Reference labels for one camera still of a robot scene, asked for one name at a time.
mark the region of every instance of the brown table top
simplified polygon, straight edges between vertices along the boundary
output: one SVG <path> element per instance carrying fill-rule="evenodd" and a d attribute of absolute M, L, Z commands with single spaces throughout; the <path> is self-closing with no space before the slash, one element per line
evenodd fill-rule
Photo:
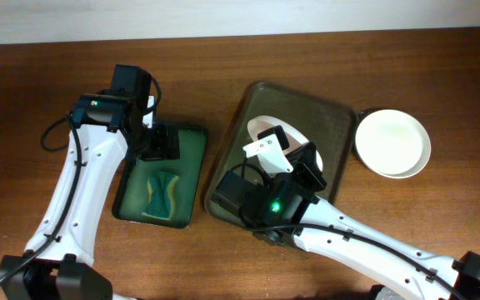
<path fill-rule="evenodd" d="M 480 28 L 466 28 L 0 46 L 0 260 L 23 252 L 63 167 L 65 152 L 44 152 L 40 135 L 82 93 L 107 88 L 116 63 L 151 72 L 163 90 L 159 117 L 200 123 L 209 140 L 187 229 L 115 219 L 118 169 L 94 263 L 115 293 L 290 299 L 374 284 L 339 262 L 270 247 L 204 212 L 204 183 L 244 90 L 257 80 L 337 99 L 356 111 L 411 113 L 432 140 L 427 167 L 393 180 L 351 156 L 336 206 L 431 252 L 480 253 Z M 67 134 L 60 129 L 51 140 Z"/>

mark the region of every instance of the green light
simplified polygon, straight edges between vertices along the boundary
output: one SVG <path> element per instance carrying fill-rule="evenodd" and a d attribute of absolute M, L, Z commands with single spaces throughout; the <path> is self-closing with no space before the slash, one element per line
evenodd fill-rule
<path fill-rule="evenodd" d="M 278 213 L 281 210 L 281 205 L 279 202 L 272 203 L 272 212 Z"/>

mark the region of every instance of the gray tray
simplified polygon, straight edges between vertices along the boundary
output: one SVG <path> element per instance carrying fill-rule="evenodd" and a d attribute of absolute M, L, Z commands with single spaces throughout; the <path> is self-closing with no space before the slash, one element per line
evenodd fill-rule
<path fill-rule="evenodd" d="M 348 106 L 318 97 L 293 91 L 271 82 L 254 83 L 242 106 L 231 138 L 222 152 L 216 172 L 204 198 L 207 213 L 223 221 L 242 226 L 241 221 L 211 200 L 216 186 L 225 172 L 241 163 L 245 157 L 243 146 L 252 142 L 248 134 L 249 120 L 261 116 L 283 120 L 299 130 L 316 148 L 323 160 L 323 178 L 327 187 L 317 195 L 334 203 L 343 170 L 353 145 L 353 134 L 357 126 L 357 114 Z M 258 160 L 250 160 L 260 167 Z M 260 181 L 258 175 L 246 169 L 246 179 Z"/>

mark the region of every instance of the wooden table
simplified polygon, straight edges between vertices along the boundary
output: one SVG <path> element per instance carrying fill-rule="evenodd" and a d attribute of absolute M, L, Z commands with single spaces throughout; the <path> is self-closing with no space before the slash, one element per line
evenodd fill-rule
<path fill-rule="evenodd" d="M 65 153 L 44 152 L 40 135 L 82 93 L 107 88 L 116 63 L 141 66 L 159 79 L 160 118 L 209 131 L 188 229 L 115 219 L 118 169 L 94 264 L 116 293 L 291 299 L 363 292 L 374 284 L 339 262 L 270 247 L 203 211 L 202 187 L 217 151 L 245 88 L 261 79 L 356 111 L 396 108 L 420 120 L 432 140 L 427 167 L 392 180 L 350 157 L 336 206 L 435 253 L 480 253 L 480 28 L 469 28 L 0 46 L 0 260 L 22 253 L 63 167 Z M 67 134 L 61 128 L 50 142 Z"/>

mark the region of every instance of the sponge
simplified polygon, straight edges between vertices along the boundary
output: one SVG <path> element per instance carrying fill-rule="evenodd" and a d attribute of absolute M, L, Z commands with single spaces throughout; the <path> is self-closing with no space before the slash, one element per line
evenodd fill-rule
<path fill-rule="evenodd" d="M 177 175 L 163 171 L 153 172 L 147 180 L 149 199 L 142 215 L 150 218 L 171 220 L 175 213 L 173 188 L 177 181 L 179 181 L 179 176 Z"/>

